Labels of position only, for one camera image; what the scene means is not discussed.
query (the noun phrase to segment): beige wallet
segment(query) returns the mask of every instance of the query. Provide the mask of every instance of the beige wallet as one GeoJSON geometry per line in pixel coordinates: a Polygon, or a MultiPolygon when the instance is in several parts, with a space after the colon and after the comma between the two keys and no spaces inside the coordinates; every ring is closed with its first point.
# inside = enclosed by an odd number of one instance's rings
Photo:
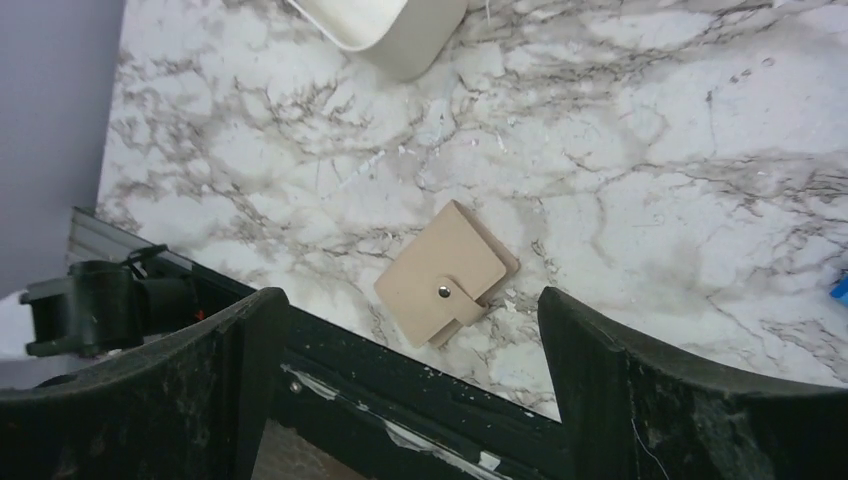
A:
{"type": "Polygon", "coordinates": [[[407,340],[441,346],[486,313],[485,302],[518,260],[455,201],[409,244],[374,284],[407,340]]]}

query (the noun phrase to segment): thin white thread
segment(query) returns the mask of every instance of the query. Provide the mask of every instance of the thin white thread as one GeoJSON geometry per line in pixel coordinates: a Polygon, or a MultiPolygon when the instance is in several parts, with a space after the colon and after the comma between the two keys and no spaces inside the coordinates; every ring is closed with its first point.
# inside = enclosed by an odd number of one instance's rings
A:
{"type": "Polygon", "coordinates": [[[665,480],[671,480],[671,478],[668,476],[668,473],[666,473],[665,471],[665,467],[663,467],[662,463],[660,463],[660,459],[657,458],[656,455],[651,453],[650,450],[648,450],[648,447],[646,447],[645,444],[642,442],[642,437],[639,436],[639,430],[636,429],[636,420],[631,418],[630,424],[633,425],[633,433],[636,434],[636,440],[639,440],[639,445],[642,445],[642,450],[644,450],[649,457],[653,458],[654,461],[657,462],[657,465],[660,466],[660,470],[663,471],[663,475],[665,475],[665,480]]]}

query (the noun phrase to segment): brown floor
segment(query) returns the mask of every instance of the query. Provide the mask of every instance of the brown floor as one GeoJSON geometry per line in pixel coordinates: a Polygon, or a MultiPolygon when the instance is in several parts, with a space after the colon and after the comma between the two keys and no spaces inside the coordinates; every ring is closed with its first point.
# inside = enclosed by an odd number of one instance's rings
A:
{"type": "Polygon", "coordinates": [[[335,458],[268,420],[259,444],[253,480],[366,480],[335,458]]]}

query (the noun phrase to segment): table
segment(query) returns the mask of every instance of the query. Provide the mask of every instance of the table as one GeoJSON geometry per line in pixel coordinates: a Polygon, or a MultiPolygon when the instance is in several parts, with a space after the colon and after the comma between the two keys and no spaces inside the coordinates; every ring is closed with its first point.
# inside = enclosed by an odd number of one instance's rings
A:
{"type": "Polygon", "coordinates": [[[398,84],[285,2],[128,0],[98,215],[554,419],[546,285],[845,385],[848,7],[780,3],[473,1],[398,84]],[[449,199],[522,268],[413,349],[373,283],[449,199]]]}

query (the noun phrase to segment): white tray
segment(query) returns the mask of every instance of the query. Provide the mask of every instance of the white tray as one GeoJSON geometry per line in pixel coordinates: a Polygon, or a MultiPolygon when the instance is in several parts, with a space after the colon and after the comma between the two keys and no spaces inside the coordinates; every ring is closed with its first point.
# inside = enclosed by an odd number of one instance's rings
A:
{"type": "Polygon", "coordinates": [[[400,80],[433,63],[468,0],[288,0],[346,52],[400,80]]]}

